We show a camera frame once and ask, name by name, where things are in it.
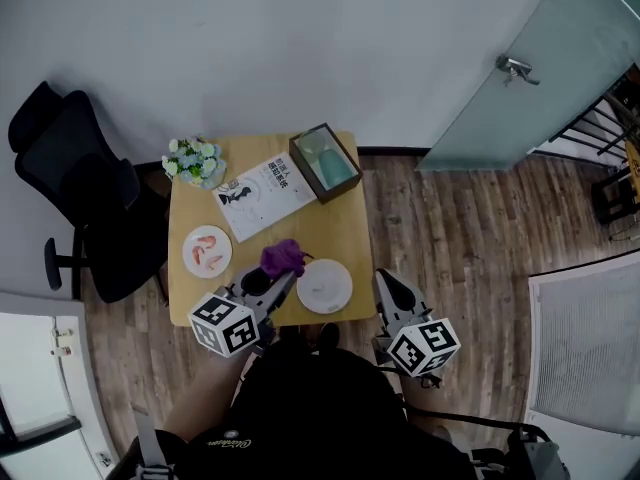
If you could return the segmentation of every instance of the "empty white plate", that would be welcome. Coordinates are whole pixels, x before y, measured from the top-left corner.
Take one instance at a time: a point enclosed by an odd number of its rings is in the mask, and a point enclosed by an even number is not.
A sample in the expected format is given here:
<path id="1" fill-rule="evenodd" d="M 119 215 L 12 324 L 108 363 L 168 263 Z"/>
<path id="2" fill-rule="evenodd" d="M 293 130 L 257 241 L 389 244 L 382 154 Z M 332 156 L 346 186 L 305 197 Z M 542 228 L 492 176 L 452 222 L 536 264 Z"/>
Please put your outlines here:
<path id="1" fill-rule="evenodd" d="M 194 276 L 219 276 L 231 261 L 231 240 L 218 226 L 194 229 L 182 245 L 182 261 Z"/>
<path id="2" fill-rule="evenodd" d="M 296 284 L 300 302 L 314 313 L 328 315 L 344 308 L 353 292 L 349 271 L 334 260 L 316 260 L 304 267 Z"/>

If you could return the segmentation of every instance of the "book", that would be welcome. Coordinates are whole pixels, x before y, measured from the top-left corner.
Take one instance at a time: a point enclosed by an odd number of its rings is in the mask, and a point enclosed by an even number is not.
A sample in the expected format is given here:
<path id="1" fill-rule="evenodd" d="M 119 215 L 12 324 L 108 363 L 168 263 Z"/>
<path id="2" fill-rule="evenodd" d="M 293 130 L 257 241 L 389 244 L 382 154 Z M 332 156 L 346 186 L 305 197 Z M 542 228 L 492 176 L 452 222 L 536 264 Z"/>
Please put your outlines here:
<path id="1" fill-rule="evenodd" d="M 280 153 L 214 189 L 213 198 L 236 240 L 243 242 L 314 201 L 316 195 L 289 153 Z"/>

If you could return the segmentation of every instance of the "shrimp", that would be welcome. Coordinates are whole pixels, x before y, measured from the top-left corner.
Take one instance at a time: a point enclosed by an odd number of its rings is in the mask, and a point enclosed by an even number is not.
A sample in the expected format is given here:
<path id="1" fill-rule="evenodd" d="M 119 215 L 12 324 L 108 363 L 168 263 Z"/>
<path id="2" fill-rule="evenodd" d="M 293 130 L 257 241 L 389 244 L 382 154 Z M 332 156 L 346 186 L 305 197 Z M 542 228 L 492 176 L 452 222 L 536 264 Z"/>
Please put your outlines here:
<path id="1" fill-rule="evenodd" d="M 191 249 L 191 254 L 193 254 L 193 259 L 196 262 L 196 265 L 200 265 L 200 255 L 204 254 L 204 249 L 199 245 L 196 245 Z"/>
<path id="2" fill-rule="evenodd" d="M 209 244 L 205 246 L 207 249 L 211 249 L 216 245 L 216 237 L 215 236 L 203 236 L 198 238 L 198 242 L 204 242 Z"/>
<path id="3" fill-rule="evenodd" d="M 216 263 L 218 263 L 222 259 L 222 255 L 213 256 L 210 260 L 207 261 L 207 268 L 209 270 L 215 270 Z"/>

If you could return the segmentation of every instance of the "glass door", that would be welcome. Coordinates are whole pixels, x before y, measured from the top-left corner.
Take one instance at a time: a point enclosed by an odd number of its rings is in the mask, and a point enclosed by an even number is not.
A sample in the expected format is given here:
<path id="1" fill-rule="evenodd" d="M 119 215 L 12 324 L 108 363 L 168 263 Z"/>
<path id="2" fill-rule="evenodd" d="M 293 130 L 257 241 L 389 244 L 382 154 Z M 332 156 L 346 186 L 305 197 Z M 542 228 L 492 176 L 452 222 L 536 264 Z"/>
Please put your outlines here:
<path id="1" fill-rule="evenodd" d="M 513 167 L 640 59 L 639 14 L 640 0 L 541 0 L 504 52 L 515 76 L 494 69 L 418 169 Z"/>

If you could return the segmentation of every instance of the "wall baseboard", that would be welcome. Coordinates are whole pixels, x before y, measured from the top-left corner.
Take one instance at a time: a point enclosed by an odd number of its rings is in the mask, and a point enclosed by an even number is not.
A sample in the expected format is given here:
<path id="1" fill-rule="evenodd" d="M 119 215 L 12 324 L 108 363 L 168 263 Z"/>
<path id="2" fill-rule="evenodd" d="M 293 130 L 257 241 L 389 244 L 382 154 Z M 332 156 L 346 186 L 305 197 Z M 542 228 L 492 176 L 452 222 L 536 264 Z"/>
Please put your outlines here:
<path id="1" fill-rule="evenodd" d="M 358 146 L 359 156 L 425 156 L 431 148 L 403 148 L 397 146 Z"/>
<path id="2" fill-rule="evenodd" d="M 541 156 L 550 156 L 552 158 L 562 158 L 563 160 L 573 160 L 574 162 L 583 162 L 585 164 L 597 165 L 598 167 L 606 167 L 606 168 L 615 167 L 614 165 L 595 162 L 594 160 L 588 160 L 586 158 L 578 158 L 576 156 L 563 155 L 561 153 L 553 153 L 551 151 L 539 151 L 536 149 L 531 154 L 541 155 Z"/>
<path id="3" fill-rule="evenodd" d="M 134 168 L 138 176 L 144 176 L 145 174 L 149 174 L 150 172 L 161 171 L 162 162 L 158 161 L 158 162 L 147 162 L 144 164 L 136 164 Z"/>

